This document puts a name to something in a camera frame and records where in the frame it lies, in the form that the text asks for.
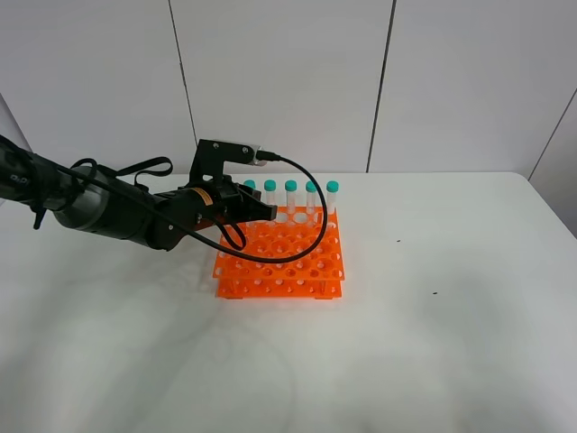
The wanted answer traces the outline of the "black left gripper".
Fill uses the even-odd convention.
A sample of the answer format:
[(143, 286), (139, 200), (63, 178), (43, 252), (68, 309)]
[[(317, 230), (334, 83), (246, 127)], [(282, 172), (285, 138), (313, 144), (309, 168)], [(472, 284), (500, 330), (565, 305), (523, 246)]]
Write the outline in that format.
[(278, 206), (265, 203), (260, 190), (250, 193), (232, 182), (220, 187), (212, 181), (194, 182), (192, 186), (154, 194), (153, 198), (156, 211), (190, 232), (217, 226), (235, 250), (243, 249), (238, 223), (274, 221), (278, 214)]

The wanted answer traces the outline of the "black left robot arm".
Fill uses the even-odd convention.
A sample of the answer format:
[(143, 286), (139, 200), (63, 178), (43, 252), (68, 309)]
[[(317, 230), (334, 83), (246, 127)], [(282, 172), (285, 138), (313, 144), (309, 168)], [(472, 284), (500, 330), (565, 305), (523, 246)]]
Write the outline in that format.
[(240, 229), (242, 223), (272, 221), (277, 208), (261, 201), (261, 193), (224, 174), (224, 165), (253, 165), (257, 149), (248, 145), (201, 140), (188, 183), (177, 189), (150, 193), (138, 181), (124, 177), (167, 176), (171, 161), (153, 158), (121, 170), (92, 159), (71, 168), (1, 140), (1, 197), (28, 206), (38, 228), (51, 212), (64, 227), (127, 240), (154, 250), (172, 250), (189, 233), (210, 226)]

